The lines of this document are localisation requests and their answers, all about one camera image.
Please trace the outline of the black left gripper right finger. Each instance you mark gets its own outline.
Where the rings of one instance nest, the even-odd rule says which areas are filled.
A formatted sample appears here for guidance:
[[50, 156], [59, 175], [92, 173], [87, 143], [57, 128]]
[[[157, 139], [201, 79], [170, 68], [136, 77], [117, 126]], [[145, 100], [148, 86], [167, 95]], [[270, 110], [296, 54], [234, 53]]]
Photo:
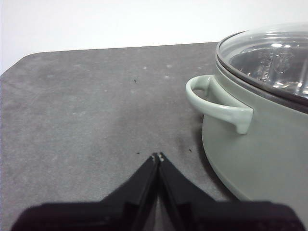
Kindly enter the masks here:
[[216, 201], [189, 181], [163, 154], [160, 197], [177, 231], [298, 231], [290, 207], [266, 201]]

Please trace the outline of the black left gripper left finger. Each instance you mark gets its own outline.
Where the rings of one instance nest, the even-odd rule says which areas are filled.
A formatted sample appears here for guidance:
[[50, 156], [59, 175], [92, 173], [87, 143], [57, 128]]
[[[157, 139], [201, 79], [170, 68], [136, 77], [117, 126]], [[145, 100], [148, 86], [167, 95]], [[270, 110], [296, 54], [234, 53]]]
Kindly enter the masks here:
[[101, 201], [45, 203], [26, 209], [13, 231], [141, 231], [157, 199], [159, 158], [152, 154]]

